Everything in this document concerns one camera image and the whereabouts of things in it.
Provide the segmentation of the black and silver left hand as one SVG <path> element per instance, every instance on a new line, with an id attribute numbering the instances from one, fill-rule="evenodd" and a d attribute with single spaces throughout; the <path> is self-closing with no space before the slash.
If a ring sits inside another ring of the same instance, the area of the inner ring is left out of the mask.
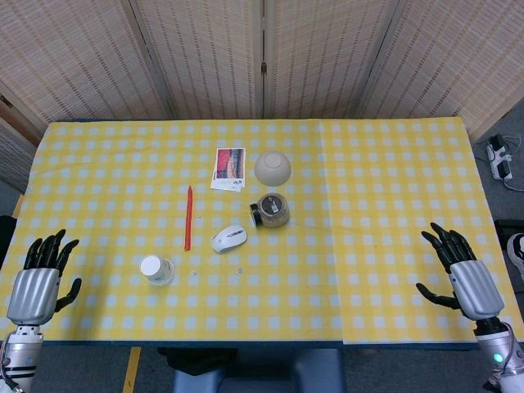
<path id="1" fill-rule="evenodd" d="M 29 247 L 23 269 L 16 275 L 7 308 L 7 318 L 17 326 L 41 326 L 54 314 L 72 304 L 82 286 L 75 278 L 69 292 L 58 296 L 61 278 L 72 250 L 79 244 L 74 239 L 65 245 L 61 242 L 65 229 L 36 239 Z"/>

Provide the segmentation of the black and silver right hand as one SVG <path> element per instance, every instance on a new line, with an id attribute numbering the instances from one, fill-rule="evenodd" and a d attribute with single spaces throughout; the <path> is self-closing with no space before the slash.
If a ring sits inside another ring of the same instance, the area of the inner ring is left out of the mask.
<path id="1" fill-rule="evenodd" d="M 504 301 L 489 269 L 475 256 L 467 239 L 434 222 L 430 226 L 433 232 L 422 231 L 421 235 L 435 250 L 453 288 L 453 295 L 437 295 L 418 282 L 416 288 L 420 294 L 435 305 L 459 309 L 472 321 L 498 317 Z"/>

